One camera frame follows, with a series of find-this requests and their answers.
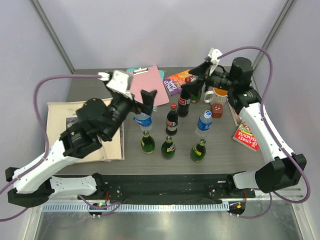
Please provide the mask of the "green glass bottle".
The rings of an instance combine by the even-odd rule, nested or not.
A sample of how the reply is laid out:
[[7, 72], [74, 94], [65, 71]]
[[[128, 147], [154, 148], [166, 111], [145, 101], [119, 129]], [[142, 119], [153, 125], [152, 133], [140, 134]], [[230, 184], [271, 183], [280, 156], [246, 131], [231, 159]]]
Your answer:
[[201, 100], [201, 96], [202, 96], [201, 94], [199, 94], [199, 95], [192, 94], [190, 97], [190, 102], [192, 104], [197, 104]]
[[152, 154], [155, 151], [155, 141], [150, 136], [150, 132], [145, 130], [141, 139], [141, 148], [145, 154]]
[[190, 152], [190, 158], [194, 162], [200, 162], [206, 155], [206, 140], [201, 138], [197, 144], [195, 144]]
[[161, 146], [161, 154], [164, 159], [170, 160], [176, 153], [176, 146], [171, 136], [167, 136], [165, 142]]

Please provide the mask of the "Coca-Cola glass bottle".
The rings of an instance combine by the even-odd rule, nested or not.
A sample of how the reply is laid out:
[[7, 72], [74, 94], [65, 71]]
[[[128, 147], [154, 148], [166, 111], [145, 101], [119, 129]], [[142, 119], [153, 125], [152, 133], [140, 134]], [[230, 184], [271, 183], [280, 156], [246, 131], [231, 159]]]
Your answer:
[[170, 111], [166, 116], [166, 133], [169, 136], [174, 136], [178, 131], [178, 113], [177, 113], [177, 104], [172, 103], [170, 105]]
[[189, 107], [191, 103], [191, 94], [181, 89], [178, 99], [178, 107], [177, 107], [177, 113], [179, 117], [186, 117], [189, 113]]

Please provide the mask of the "Pocari Sweat plastic bottle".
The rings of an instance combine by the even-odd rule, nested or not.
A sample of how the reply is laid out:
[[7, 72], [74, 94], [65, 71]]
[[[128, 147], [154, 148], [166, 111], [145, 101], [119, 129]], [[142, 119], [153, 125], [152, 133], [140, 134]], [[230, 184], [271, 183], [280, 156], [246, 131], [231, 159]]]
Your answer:
[[136, 114], [133, 120], [139, 125], [141, 131], [150, 131], [152, 129], [152, 117], [143, 112]]

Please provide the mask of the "canvas tote bag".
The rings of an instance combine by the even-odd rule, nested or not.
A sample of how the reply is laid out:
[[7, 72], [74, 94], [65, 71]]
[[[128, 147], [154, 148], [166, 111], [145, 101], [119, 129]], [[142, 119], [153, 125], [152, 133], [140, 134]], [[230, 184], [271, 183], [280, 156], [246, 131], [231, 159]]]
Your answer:
[[[67, 128], [71, 127], [78, 121], [76, 117], [76, 110], [84, 105], [84, 101], [76, 102], [49, 102], [46, 132], [48, 136], [49, 145], [52, 146], [60, 137], [60, 134]], [[124, 160], [124, 151], [122, 145], [124, 141], [121, 137], [121, 126], [115, 133], [112, 141], [101, 141], [102, 148], [90, 153], [77, 163], [91, 163], [91, 162], [111, 162], [117, 160]]]

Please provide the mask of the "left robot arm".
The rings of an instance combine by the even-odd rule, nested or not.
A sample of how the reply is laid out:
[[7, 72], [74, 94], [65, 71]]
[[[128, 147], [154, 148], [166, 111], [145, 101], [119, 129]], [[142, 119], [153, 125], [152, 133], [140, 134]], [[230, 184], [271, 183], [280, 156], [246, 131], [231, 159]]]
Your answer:
[[8, 191], [10, 204], [33, 208], [54, 197], [78, 195], [88, 199], [102, 199], [108, 190], [99, 173], [84, 177], [55, 177], [66, 166], [84, 159], [99, 150], [103, 142], [113, 136], [130, 112], [151, 115], [156, 90], [141, 90], [143, 102], [137, 102], [120, 93], [113, 93], [106, 105], [103, 100], [91, 98], [76, 110], [77, 122], [60, 134], [48, 152], [22, 168], [9, 167], [5, 171], [7, 181], [13, 181]]

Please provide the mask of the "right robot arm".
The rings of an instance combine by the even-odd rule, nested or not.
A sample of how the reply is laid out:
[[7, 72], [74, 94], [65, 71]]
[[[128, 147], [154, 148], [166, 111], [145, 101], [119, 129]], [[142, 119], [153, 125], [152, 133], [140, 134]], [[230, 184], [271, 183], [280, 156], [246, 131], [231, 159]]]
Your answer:
[[261, 105], [262, 98], [251, 87], [252, 62], [245, 57], [237, 57], [229, 71], [217, 71], [216, 68], [217, 65], [207, 58], [189, 70], [196, 79], [187, 83], [184, 89], [194, 95], [208, 87], [226, 90], [229, 104], [250, 128], [265, 162], [259, 170], [234, 173], [231, 182], [225, 186], [226, 193], [236, 198], [244, 189], [271, 193], [297, 185], [307, 160], [303, 154], [295, 154], [272, 123], [266, 123], [269, 116]]

